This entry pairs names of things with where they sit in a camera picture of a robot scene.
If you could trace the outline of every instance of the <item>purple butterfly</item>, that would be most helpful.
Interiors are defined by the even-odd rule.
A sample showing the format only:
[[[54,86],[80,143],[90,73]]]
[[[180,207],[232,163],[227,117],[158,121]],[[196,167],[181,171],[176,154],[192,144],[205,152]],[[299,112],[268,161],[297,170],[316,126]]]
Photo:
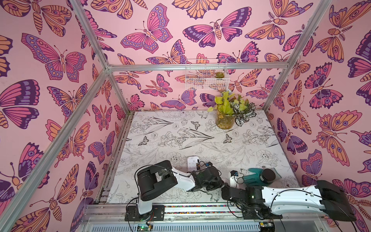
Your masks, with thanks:
[[[175,108],[178,110],[184,110],[187,105],[194,105],[196,104],[196,100],[194,99],[196,97],[196,90],[194,88],[188,89],[184,91],[182,96],[178,99],[173,98],[173,100],[164,101],[160,105],[162,107],[168,107],[168,108]]]
[[[115,132],[112,131],[106,141],[94,142],[89,145],[88,152],[93,155],[93,157],[98,157],[98,162],[101,164],[104,161],[105,155],[110,156],[112,154],[112,144],[114,143]]]
[[[221,35],[223,34],[224,38],[228,42],[231,42],[234,37],[240,36],[242,30],[234,27],[244,27],[250,18],[250,15],[251,7],[244,7],[229,14],[225,19],[223,19],[220,25],[217,23],[220,20],[218,19],[215,22],[211,22],[214,23],[214,27],[210,25],[190,26],[183,30],[183,34],[193,42],[198,42],[202,39],[199,42],[201,48],[206,46],[214,47],[215,36],[218,39],[221,39]]]
[[[308,159],[300,159],[300,166],[306,172],[305,175],[302,175],[302,184],[304,186],[317,184],[318,177],[316,175],[322,168],[322,153],[315,149],[312,154],[308,155]]]
[[[211,94],[200,94],[200,98],[201,98],[201,101],[204,102],[204,104],[202,104],[203,106],[206,106],[206,107],[214,107],[214,106],[216,106],[215,96],[214,95],[211,95]]]
[[[81,197],[84,197],[77,207],[76,213],[73,216],[70,232],[75,232],[81,223],[82,217],[85,215],[87,205],[93,203],[94,199],[89,197],[93,195],[92,189],[98,187],[99,172],[96,173],[96,168],[93,162],[89,162],[85,172],[85,192],[82,192]]]
[[[292,132],[287,129],[285,123],[280,118],[277,118],[277,130],[277,135],[280,138],[281,143],[285,141],[285,143],[287,143],[287,150],[291,151],[293,155],[295,155],[296,152],[301,153],[308,149],[308,146],[303,140],[291,135]]]
[[[276,83],[276,79],[274,77],[275,77],[275,75],[274,76],[269,76],[268,79],[265,82],[265,87],[260,86],[260,88],[262,88],[262,89],[247,92],[246,96],[250,95],[253,98],[257,98],[257,99],[267,98],[268,94],[270,93],[274,84]]]
[[[159,3],[155,6],[147,19],[147,28],[142,32],[135,32],[125,36],[121,45],[124,48],[134,48],[135,50],[143,48],[152,54],[157,51],[158,44],[155,42],[159,40],[160,42],[167,42],[173,36],[170,34],[169,30],[166,28],[169,19],[166,16],[167,7]]]

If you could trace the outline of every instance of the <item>potted plant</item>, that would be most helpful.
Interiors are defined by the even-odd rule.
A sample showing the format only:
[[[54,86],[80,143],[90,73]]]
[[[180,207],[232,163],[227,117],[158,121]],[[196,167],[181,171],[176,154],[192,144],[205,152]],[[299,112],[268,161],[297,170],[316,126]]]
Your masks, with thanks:
[[[234,94],[229,94],[228,91],[222,92],[221,97],[215,97],[215,108],[217,109],[216,125],[221,129],[230,129],[233,122],[237,126],[242,126],[243,123],[255,117],[255,104],[249,103],[246,99],[242,99],[241,95],[238,98]],[[208,112],[213,111],[213,107],[209,107]]]

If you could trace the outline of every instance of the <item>orange butterfly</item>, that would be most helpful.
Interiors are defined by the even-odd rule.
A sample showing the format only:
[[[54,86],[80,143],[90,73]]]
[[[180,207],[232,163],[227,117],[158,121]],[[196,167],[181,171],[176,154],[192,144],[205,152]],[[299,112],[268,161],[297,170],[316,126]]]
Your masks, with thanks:
[[[121,63],[123,65],[134,65],[134,61],[130,59],[129,57],[126,57],[122,54],[117,54],[118,58],[120,59]],[[141,89],[140,83],[135,80],[135,78],[139,78],[137,74],[147,74],[150,73],[151,71],[125,71],[125,72],[120,72],[120,74],[123,75],[118,75],[115,76],[115,79],[118,83],[127,83],[128,85],[136,85],[138,89]]]
[[[270,5],[277,18],[288,18],[304,13],[313,5],[313,3],[301,8],[298,7],[298,4],[295,1],[289,3],[289,0],[270,0]],[[285,40],[285,33],[277,25],[285,25],[287,24],[287,21],[285,19],[275,19],[275,16],[271,12],[268,12],[268,16],[270,19],[264,21],[262,24],[271,22],[273,22],[273,24],[268,24],[250,31],[245,35],[245,37],[250,39],[263,39],[265,37],[268,39],[278,38],[280,40],[279,44],[282,45]]]
[[[237,79],[236,81],[234,81],[234,83],[232,83],[232,84],[229,83],[228,88],[231,91],[233,91],[234,90],[234,87],[236,86],[236,89],[240,93],[242,93],[242,87],[241,87],[241,85],[246,86],[246,87],[252,87],[252,86],[256,85],[256,83],[257,83],[257,77],[259,76],[259,74],[260,74],[261,71],[262,71],[262,69],[254,69],[253,71],[249,72],[246,76],[244,76],[240,81],[238,81],[238,79]]]
[[[305,73],[311,68],[310,64],[308,63],[300,64],[301,62],[304,62],[304,61],[300,61],[300,57],[299,57],[299,59],[295,62],[294,67],[292,68],[291,74],[295,72],[294,80],[298,79],[301,73]]]
[[[299,80],[298,83],[295,86],[295,89],[292,91],[292,94],[290,93],[288,98],[287,98],[287,102],[289,103],[289,105],[294,107],[294,108],[288,110],[287,113],[288,114],[294,114],[294,116],[292,116],[292,119],[291,119],[291,126],[293,128],[297,129],[299,127],[299,129],[304,131],[305,133],[311,134],[312,129],[309,126],[309,123],[304,118],[304,116],[299,112],[299,111],[302,111],[301,108],[300,108],[301,104],[299,105],[300,96],[301,96],[301,89],[302,89],[302,83]]]
[[[38,202],[46,202],[50,203],[49,207],[39,209],[35,212],[27,214],[26,216],[21,217],[18,219],[13,226],[11,232],[21,232],[21,231],[40,231],[45,232],[49,225],[50,220],[50,211],[53,211],[53,216],[58,221],[62,221],[62,211],[58,205],[60,204],[69,204],[71,203],[76,195],[78,187],[76,186],[77,175],[79,174],[79,165],[76,164],[72,167],[69,171],[66,179],[63,181],[63,184],[59,190],[57,198],[54,199],[54,196],[50,198],[49,201],[40,200]]]
[[[66,29],[62,25],[66,25],[66,23],[71,19],[71,11],[63,6],[57,5],[50,5],[50,6],[43,6],[40,7],[38,4],[39,1],[31,1],[29,0],[8,0],[8,1],[1,1],[0,5],[11,15],[17,17],[24,17],[26,16],[31,9],[35,11],[33,13],[33,21],[39,35],[41,35],[41,31],[43,29],[43,19],[41,15],[43,15],[46,24],[49,28],[58,36],[64,36],[66,34]]]
[[[349,29],[351,29],[352,26],[348,25],[362,17],[370,9],[371,9],[370,1],[356,3],[349,9],[349,11],[347,11],[347,8],[345,7],[339,10],[339,12],[334,12],[334,5],[332,5],[329,12],[330,23],[339,29],[343,27],[345,28],[342,29],[341,31],[336,28],[329,29],[327,33],[334,37],[328,37],[319,41],[316,45],[314,45],[311,52],[314,52],[317,48],[319,48],[322,53],[327,52],[327,56],[331,60],[337,61],[339,63],[343,62],[344,61],[343,47],[341,46],[340,40],[336,36],[339,35],[339,38],[344,41],[345,36],[341,32],[346,32]]]

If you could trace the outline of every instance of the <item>pink butterfly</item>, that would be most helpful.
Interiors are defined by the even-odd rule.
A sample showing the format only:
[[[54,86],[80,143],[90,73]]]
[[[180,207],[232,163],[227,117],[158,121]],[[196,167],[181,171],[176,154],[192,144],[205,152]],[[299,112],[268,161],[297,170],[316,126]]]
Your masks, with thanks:
[[[157,74],[157,84],[156,82],[152,81],[152,85],[146,85],[148,88],[154,88],[154,89],[145,89],[140,91],[142,94],[151,94],[152,96],[158,96],[160,97],[166,97],[167,92],[172,92],[173,89],[169,87],[169,82],[164,80],[164,77],[161,74]]]
[[[275,75],[274,76],[269,76],[268,79],[265,82],[265,87],[260,86],[260,88],[262,88],[262,89],[247,92],[246,96],[250,95],[253,98],[257,98],[257,99],[267,98],[268,94],[270,93],[274,84],[276,83],[276,79],[274,77],[275,77]]]
[[[92,105],[92,108],[95,114],[95,122],[98,123],[99,130],[102,130],[103,128],[108,130],[108,123],[111,121],[112,107],[107,110],[107,106],[105,106],[103,110],[102,105],[100,105],[100,111],[95,105]]]
[[[138,110],[141,107],[144,107],[145,104],[143,101],[139,99],[138,94],[134,94],[131,96],[130,101],[128,101],[129,110]]]
[[[42,39],[26,33],[22,33],[22,43],[32,51],[36,60],[45,64],[50,80],[61,80],[63,73],[67,73],[70,81],[79,82],[79,71],[84,69],[86,63],[84,54],[70,52],[64,56]]]
[[[157,51],[158,44],[157,40],[160,42],[167,42],[173,36],[170,34],[169,30],[166,28],[169,19],[166,16],[167,7],[159,3],[155,6],[147,19],[147,28],[144,28],[143,32],[136,32],[125,36],[121,45],[124,48],[134,48],[135,50],[143,48],[144,50],[151,52],[152,54]]]

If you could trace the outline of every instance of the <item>pink wallpaper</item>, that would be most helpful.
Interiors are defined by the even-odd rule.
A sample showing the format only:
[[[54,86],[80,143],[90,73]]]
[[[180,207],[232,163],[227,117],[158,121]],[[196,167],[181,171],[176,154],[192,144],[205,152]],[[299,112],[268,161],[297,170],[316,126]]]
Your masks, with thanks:
[[[370,9],[371,1],[333,1],[268,113],[299,181],[342,187],[362,232],[371,228]]]

